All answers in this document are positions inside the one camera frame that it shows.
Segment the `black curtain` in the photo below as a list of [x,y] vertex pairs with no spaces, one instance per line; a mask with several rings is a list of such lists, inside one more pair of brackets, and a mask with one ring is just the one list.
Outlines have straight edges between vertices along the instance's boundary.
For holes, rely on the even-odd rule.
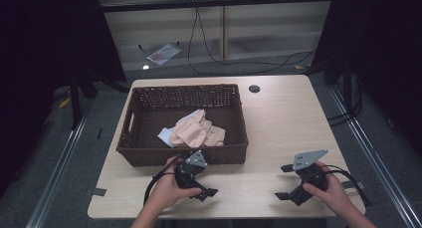
[[100,0],[0,0],[0,197],[27,162],[68,86],[96,94],[94,81],[125,74]]
[[422,156],[422,0],[330,0],[312,71],[334,84],[345,68]]

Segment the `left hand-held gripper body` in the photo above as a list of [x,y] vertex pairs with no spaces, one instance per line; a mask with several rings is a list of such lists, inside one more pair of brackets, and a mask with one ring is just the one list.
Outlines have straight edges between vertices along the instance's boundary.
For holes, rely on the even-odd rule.
[[188,156],[189,153],[181,155],[182,162],[179,163],[175,171],[177,185],[182,189],[198,187],[205,188],[196,181],[195,176],[200,174],[208,166],[203,154]]

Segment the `black metal stand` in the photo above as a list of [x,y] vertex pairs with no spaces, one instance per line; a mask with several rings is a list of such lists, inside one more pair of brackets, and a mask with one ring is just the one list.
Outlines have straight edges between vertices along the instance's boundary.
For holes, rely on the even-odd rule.
[[94,82],[101,82],[121,93],[129,92],[128,87],[119,84],[108,76],[93,70],[80,70],[77,67],[74,67],[70,74],[69,89],[66,91],[66,95],[69,96],[72,105],[72,129],[76,129],[83,119],[80,92],[83,92],[89,99],[95,98],[98,94]]
[[354,118],[361,110],[361,92],[359,86],[356,86],[356,92],[353,89],[353,79],[350,60],[347,57],[335,55],[321,62],[312,63],[304,71],[305,76],[316,73],[322,73],[323,80],[328,86],[334,86],[338,82],[342,84],[343,104],[345,105],[345,116],[347,119]]

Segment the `metal floor rail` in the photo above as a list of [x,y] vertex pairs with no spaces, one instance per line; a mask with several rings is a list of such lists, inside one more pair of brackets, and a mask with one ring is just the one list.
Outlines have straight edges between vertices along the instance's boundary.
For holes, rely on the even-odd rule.
[[348,118],[349,129],[401,219],[408,228],[422,228],[422,158],[371,99],[360,114]]
[[63,181],[65,172],[69,166],[69,162],[84,131],[87,122],[87,117],[92,111],[94,103],[94,99],[88,100],[82,118],[70,133],[67,143],[64,146],[61,156],[53,170],[53,173],[50,176],[50,179],[42,193],[42,196],[38,200],[36,207],[32,212],[25,228],[43,228],[45,220],[49,214],[52,204],[56,198],[57,192]]

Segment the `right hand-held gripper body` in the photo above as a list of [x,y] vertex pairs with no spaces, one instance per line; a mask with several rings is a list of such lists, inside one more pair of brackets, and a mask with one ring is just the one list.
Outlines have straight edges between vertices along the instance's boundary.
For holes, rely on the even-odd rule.
[[293,171],[301,178],[302,183],[290,194],[289,199],[301,206],[313,196],[303,189],[304,183],[309,183],[316,188],[326,191],[327,182],[323,170],[316,162],[328,153],[327,149],[297,153],[294,157]]

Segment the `black horizontal bar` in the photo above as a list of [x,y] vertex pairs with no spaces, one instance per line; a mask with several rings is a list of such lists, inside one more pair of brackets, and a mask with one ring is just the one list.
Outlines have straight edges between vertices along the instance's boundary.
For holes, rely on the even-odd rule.
[[307,3],[325,2],[330,0],[176,0],[145,3],[126,4],[105,4],[100,7],[104,13],[128,12],[128,11],[149,11],[166,9],[187,9],[220,6],[244,6],[261,4],[285,4],[285,3]]

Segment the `peach cloth garment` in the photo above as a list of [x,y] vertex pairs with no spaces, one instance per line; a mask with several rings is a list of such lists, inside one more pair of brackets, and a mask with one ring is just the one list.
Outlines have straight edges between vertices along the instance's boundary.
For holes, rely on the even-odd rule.
[[206,118],[205,110],[197,110],[175,124],[170,130],[168,141],[172,145],[185,144],[191,148],[222,146],[225,135],[225,129],[215,126]]

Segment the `brown wicker basket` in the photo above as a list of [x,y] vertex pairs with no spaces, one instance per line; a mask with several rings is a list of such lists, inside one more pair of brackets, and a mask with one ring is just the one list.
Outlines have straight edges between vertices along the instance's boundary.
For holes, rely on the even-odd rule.
[[171,156],[191,152],[187,145],[170,147],[158,135],[198,109],[205,110],[213,125],[226,130],[221,146],[200,148],[206,161],[244,163],[248,138],[235,84],[134,88],[116,150],[133,167],[162,165]]

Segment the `person's right hand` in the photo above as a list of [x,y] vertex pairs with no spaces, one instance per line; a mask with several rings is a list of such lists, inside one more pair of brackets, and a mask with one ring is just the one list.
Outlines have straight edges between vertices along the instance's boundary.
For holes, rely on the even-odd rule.
[[325,179],[328,185],[326,191],[323,191],[309,183],[304,183],[303,189],[324,202],[336,216],[344,218],[347,209],[352,206],[352,203],[345,193],[339,179],[335,175],[328,174]]

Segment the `person's left hand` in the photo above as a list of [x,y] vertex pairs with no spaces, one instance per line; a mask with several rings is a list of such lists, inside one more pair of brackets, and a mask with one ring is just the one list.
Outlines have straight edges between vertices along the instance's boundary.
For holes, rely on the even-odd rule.
[[174,205],[178,200],[193,197],[202,192],[200,188],[180,188],[175,180],[174,168],[181,158],[170,157],[165,164],[164,174],[157,180],[143,205],[146,210],[160,213]]

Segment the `paper sheet on floor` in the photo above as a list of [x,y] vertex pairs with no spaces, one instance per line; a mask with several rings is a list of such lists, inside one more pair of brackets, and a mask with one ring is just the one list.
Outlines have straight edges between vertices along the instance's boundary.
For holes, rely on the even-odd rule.
[[178,46],[166,44],[156,52],[152,53],[147,57],[147,59],[159,66],[163,65],[174,56],[179,54],[181,49]]

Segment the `white cloth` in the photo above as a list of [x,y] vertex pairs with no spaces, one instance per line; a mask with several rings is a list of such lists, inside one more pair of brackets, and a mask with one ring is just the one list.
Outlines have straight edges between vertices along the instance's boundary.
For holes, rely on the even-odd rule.
[[158,137],[168,146],[186,144],[189,147],[199,147],[206,136],[200,125],[204,117],[204,110],[197,110],[181,118],[174,127],[164,127]]

